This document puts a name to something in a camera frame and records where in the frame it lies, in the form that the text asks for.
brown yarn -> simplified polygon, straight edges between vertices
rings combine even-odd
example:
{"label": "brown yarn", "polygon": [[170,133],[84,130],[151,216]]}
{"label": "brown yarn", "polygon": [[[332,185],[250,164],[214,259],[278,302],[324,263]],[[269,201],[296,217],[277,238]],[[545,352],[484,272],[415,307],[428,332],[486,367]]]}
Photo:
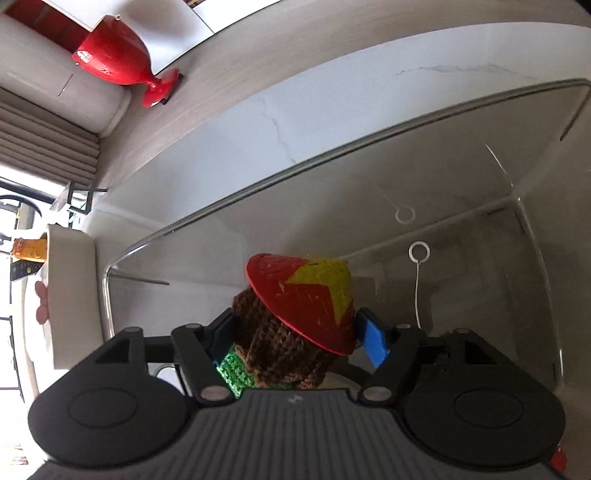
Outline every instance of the brown yarn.
{"label": "brown yarn", "polygon": [[313,344],[275,317],[252,288],[234,297],[236,353],[259,387],[291,384],[317,388],[339,357]]}

green yarn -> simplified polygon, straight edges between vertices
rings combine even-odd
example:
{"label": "green yarn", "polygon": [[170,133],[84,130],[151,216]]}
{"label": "green yarn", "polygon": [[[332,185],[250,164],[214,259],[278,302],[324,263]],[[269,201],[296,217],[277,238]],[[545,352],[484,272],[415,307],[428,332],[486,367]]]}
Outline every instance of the green yarn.
{"label": "green yarn", "polygon": [[[245,388],[258,388],[253,377],[246,372],[242,358],[238,356],[234,347],[226,354],[217,371],[234,393],[236,398],[242,395]],[[289,390],[289,385],[277,385],[273,390]]]}

knitted doll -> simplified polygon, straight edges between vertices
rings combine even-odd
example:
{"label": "knitted doll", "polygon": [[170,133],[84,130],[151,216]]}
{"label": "knitted doll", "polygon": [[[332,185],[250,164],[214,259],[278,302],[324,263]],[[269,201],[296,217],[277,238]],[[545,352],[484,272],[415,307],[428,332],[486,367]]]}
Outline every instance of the knitted doll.
{"label": "knitted doll", "polygon": [[259,254],[233,301],[235,351],[257,387],[317,388],[355,347],[350,274],[341,260]]}

